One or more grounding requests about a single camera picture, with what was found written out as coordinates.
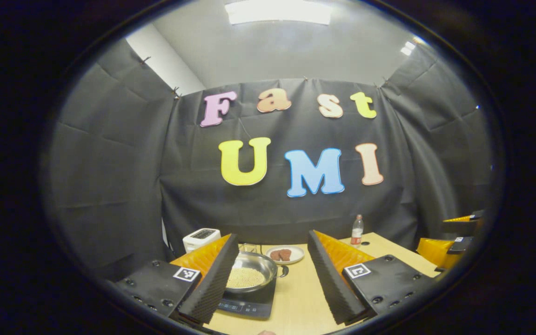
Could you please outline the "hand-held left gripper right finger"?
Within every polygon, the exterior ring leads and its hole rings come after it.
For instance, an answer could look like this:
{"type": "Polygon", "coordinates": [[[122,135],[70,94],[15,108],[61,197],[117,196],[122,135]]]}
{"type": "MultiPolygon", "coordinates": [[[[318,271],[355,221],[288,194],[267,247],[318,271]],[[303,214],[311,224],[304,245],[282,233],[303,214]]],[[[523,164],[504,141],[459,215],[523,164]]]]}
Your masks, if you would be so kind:
{"type": "Polygon", "coordinates": [[[388,314],[435,282],[394,255],[372,257],[316,230],[307,249],[337,324],[388,314]]]}

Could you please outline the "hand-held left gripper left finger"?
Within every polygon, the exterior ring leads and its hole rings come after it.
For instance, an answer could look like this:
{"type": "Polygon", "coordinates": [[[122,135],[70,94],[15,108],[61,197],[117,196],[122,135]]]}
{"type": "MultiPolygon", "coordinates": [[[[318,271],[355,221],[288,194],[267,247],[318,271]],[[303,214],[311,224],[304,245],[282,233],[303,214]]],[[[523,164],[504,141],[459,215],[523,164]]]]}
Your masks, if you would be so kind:
{"type": "Polygon", "coordinates": [[[238,236],[228,234],[171,262],[150,261],[114,285],[152,313],[203,325],[218,308],[239,252],[238,236]]]}

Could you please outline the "black induction cooktop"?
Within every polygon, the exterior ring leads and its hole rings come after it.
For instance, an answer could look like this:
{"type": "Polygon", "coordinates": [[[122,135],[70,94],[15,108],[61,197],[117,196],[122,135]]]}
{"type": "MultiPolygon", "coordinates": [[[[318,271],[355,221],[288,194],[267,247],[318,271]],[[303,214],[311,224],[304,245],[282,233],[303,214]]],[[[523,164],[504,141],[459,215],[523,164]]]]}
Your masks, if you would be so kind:
{"type": "Polygon", "coordinates": [[[252,319],[268,320],[272,314],[277,280],[263,288],[247,293],[225,291],[218,310],[252,319]]]}

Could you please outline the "steel pot with black handle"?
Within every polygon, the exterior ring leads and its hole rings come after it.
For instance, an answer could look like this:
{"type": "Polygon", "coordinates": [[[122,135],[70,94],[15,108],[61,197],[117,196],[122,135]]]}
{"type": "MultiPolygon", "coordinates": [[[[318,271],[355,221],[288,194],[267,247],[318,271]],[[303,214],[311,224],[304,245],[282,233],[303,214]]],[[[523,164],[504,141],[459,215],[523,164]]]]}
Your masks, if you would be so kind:
{"type": "Polygon", "coordinates": [[[265,282],[262,285],[253,288],[225,289],[226,291],[233,293],[247,293],[259,290],[269,284],[271,280],[276,279],[277,277],[282,278],[289,274],[289,268],[287,266],[279,266],[271,258],[259,253],[240,252],[232,265],[232,269],[233,268],[253,268],[262,272],[265,276],[265,282]]]}

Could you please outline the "pile of yellow soybeans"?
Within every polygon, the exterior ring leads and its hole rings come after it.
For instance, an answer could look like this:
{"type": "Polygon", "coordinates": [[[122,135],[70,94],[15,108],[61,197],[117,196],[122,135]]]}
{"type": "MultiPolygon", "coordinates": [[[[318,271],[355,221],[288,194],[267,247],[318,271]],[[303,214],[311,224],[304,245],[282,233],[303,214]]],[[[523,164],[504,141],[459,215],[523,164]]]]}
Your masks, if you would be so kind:
{"type": "Polygon", "coordinates": [[[226,284],[229,289],[253,288],[262,285],[265,276],[253,268],[233,268],[226,284]]]}

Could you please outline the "white oval plate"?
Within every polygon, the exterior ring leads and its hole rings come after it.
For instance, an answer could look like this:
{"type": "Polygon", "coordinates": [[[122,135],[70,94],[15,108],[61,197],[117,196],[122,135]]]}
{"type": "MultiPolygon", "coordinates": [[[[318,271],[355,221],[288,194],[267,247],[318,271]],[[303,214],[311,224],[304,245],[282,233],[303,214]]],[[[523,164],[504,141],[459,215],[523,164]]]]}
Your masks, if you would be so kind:
{"type": "Polygon", "coordinates": [[[302,248],[300,248],[299,246],[296,246],[296,245],[272,246],[272,247],[268,248],[267,250],[264,250],[263,254],[265,256],[267,256],[268,258],[272,258],[271,254],[273,252],[280,251],[280,250],[283,250],[283,249],[289,250],[291,252],[290,255],[289,255],[289,261],[282,261],[282,260],[277,261],[277,260],[274,260],[277,265],[291,265],[291,264],[298,263],[306,255],[304,250],[302,248]]]}

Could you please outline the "white toaster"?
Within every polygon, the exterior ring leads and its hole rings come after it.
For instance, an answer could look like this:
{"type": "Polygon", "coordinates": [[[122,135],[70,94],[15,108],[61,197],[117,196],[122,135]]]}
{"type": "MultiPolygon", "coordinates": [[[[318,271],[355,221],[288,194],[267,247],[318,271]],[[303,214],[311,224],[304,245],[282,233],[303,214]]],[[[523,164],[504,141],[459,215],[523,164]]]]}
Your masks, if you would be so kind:
{"type": "Polygon", "coordinates": [[[218,229],[201,228],[186,235],[182,241],[186,253],[191,253],[202,246],[218,240],[219,238],[221,238],[221,232],[218,229]]]}

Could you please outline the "clear water bottle red label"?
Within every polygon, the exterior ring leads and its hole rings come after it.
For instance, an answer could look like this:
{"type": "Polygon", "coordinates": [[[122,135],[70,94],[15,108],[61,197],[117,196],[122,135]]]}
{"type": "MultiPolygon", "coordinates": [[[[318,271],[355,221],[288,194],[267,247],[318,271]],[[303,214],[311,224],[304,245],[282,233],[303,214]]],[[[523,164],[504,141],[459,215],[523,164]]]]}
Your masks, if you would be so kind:
{"type": "Polygon", "coordinates": [[[354,248],[359,248],[360,244],[362,243],[363,231],[364,231],[363,216],[361,214],[358,214],[355,217],[355,222],[353,223],[352,230],[351,230],[351,237],[350,237],[350,244],[354,248]]]}

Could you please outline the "black backdrop cloth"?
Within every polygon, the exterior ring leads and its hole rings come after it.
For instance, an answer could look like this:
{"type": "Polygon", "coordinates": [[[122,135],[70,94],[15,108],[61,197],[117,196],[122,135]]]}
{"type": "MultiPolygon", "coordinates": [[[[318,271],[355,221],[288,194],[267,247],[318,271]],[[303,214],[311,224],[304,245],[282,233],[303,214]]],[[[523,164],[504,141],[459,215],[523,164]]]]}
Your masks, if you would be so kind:
{"type": "Polygon", "coordinates": [[[348,238],[362,214],[404,248],[453,238],[442,221],[489,208],[498,170],[485,106],[421,47],[381,87],[274,79],[176,99],[120,40],[77,81],[48,158],[59,229],[109,280],[183,255],[200,228],[299,244],[348,238]]]}

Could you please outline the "large ceiling light panel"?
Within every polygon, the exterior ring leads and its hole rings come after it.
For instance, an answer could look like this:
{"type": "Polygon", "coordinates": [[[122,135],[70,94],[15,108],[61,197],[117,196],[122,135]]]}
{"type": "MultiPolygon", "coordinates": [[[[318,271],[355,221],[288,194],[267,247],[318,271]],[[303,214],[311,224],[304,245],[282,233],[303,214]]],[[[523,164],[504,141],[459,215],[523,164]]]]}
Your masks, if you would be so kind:
{"type": "Polygon", "coordinates": [[[306,0],[243,0],[225,5],[232,25],[263,21],[294,21],[329,25],[332,8],[306,0]]]}

